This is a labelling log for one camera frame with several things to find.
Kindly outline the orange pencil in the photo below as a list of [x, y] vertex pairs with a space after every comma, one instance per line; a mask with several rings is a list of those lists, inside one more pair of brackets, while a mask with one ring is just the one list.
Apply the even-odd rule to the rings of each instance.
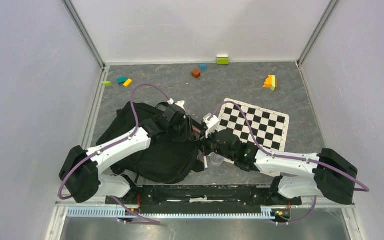
[[198, 128], [193, 128], [193, 131], [196, 133], [196, 134], [198, 134], [198, 135], [200, 135], [201, 133], [202, 133], [202, 131], [201, 130], [199, 130]]

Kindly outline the black student backpack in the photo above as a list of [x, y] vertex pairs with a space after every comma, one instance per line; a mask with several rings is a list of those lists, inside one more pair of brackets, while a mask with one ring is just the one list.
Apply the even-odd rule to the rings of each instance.
[[[112, 141], [134, 129], [136, 126], [133, 110], [136, 110], [139, 124], [151, 117], [162, 114], [169, 107], [161, 103], [153, 107], [146, 103], [128, 102], [117, 110], [116, 118], [109, 128], [97, 140], [97, 145]], [[198, 122], [192, 119], [193, 127]], [[168, 140], [152, 141], [149, 148], [138, 151], [112, 164], [110, 169], [116, 175], [128, 170], [150, 181], [163, 184], [176, 184], [183, 181], [191, 171], [202, 172], [204, 165], [198, 160], [199, 147], [195, 135], [194, 141], [173, 142]]]

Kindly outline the black white chessboard mat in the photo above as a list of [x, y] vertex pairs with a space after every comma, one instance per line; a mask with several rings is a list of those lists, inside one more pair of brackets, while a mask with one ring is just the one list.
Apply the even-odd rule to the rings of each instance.
[[283, 152], [285, 150], [290, 117], [259, 106], [226, 98], [218, 115], [218, 131], [230, 129], [243, 143], [257, 142], [266, 149]]

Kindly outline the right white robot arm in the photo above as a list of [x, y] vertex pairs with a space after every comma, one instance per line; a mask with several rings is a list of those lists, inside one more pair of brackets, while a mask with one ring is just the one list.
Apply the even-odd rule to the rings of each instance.
[[207, 154], [217, 154], [243, 171], [274, 177], [268, 196], [275, 204], [305, 196], [353, 203], [358, 169], [330, 148], [311, 154], [281, 152], [244, 143], [227, 129], [205, 133], [201, 140]]

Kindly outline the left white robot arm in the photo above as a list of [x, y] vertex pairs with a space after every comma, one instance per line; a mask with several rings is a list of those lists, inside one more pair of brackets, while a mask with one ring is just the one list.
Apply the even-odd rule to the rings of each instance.
[[191, 171], [201, 171], [198, 161], [197, 122], [178, 105], [164, 110], [129, 102], [94, 147], [73, 147], [59, 178], [69, 197], [84, 203], [95, 195], [119, 197], [133, 203], [137, 190], [124, 171], [155, 183], [176, 184]]

